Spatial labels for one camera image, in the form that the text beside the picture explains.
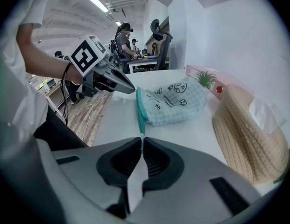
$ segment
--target plant picture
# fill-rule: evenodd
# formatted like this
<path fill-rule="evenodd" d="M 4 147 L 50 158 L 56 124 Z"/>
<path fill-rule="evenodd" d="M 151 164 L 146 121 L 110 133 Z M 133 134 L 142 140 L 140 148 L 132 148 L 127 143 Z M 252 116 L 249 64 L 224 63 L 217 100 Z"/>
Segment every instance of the plant picture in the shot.
<path fill-rule="evenodd" d="M 203 86 L 204 88 L 211 89 L 216 81 L 215 74 L 208 73 L 208 71 L 199 71 L 196 74 L 196 80 Z"/>

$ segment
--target shoe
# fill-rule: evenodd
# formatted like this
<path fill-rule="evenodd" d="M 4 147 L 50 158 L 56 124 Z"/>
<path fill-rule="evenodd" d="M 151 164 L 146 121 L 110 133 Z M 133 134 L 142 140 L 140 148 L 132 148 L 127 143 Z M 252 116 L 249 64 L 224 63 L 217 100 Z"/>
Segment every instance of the shoe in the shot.
<path fill-rule="evenodd" d="M 71 105 L 76 105 L 78 103 L 78 100 L 71 103 Z"/>

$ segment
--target red circle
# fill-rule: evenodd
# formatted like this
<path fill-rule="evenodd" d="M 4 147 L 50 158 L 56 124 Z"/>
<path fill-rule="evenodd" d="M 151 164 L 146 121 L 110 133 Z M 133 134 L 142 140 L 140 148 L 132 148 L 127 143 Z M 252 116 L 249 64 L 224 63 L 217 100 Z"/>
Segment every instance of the red circle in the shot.
<path fill-rule="evenodd" d="M 216 92 L 218 94 L 220 94 L 221 92 L 223 92 L 223 87 L 221 87 L 221 86 L 216 87 Z"/>

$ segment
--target white ceiling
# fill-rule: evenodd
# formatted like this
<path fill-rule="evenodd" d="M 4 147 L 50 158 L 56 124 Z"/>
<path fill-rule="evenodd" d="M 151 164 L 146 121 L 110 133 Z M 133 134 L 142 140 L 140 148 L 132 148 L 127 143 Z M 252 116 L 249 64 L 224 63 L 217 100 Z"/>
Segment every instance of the white ceiling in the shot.
<path fill-rule="evenodd" d="M 103 4 L 111 3 L 113 7 L 118 7 L 115 1 L 119 0 L 100 1 Z M 103 44 L 106 44 L 115 36 L 116 21 L 129 22 L 134 29 L 131 38 L 141 39 L 145 3 L 143 0 L 128 3 L 129 6 L 123 7 L 126 17 L 120 7 L 116 8 L 115 12 L 112 11 L 110 20 L 89 0 L 48 0 L 43 25 L 34 30 L 33 42 L 50 54 L 54 54 L 57 50 L 67 52 L 71 43 L 84 34 L 94 34 Z"/>

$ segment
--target fluorescent light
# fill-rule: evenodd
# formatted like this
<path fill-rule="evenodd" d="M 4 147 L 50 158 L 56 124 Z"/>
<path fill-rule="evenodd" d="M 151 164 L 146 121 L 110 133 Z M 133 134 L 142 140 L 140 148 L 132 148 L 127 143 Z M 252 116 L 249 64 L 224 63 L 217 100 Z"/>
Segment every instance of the fluorescent light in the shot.
<path fill-rule="evenodd" d="M 90 0 L 94 3 L 97 7 L 99 7 L 103 12 L 108 12 L 108 9 L 99 1 L 99 0 Z"/>

